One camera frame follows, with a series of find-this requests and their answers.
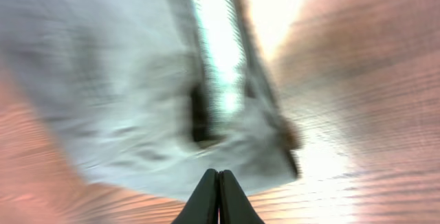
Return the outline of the grey shorts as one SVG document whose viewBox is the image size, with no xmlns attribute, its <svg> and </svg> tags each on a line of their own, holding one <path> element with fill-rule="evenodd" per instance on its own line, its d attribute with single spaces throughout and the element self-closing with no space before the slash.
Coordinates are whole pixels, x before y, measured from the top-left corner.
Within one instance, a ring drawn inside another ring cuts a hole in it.
<svg viewBox="0 0 440 224">
<path fill-rule="evenodd" d="M 185 201 L 209 168 L 293 181 L 239 0 L 1 0 L 1 64 L 92 183 Z"/>
</svg>

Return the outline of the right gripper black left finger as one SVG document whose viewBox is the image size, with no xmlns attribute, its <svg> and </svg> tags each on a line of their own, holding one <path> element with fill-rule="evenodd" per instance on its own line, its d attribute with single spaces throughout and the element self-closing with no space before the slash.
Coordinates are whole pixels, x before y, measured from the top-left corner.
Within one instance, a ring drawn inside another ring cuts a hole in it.
<svg viewBox="0 0 440 224">
<path fill-rule="evenodd" d="M 217 224 L 219 173 L 208 169 L 172 224 Z"/>
</svg>

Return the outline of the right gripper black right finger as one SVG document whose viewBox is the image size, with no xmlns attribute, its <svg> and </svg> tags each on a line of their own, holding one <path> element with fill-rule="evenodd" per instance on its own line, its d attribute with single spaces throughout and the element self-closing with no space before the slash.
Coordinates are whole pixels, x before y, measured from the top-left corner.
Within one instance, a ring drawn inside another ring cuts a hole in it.
<svg viewBox="0 0 440 224">
<path fill-rule="evenodd" d="M 265 224 L 230 170 L 219 173 L 220 224 Z"/>
</svg>

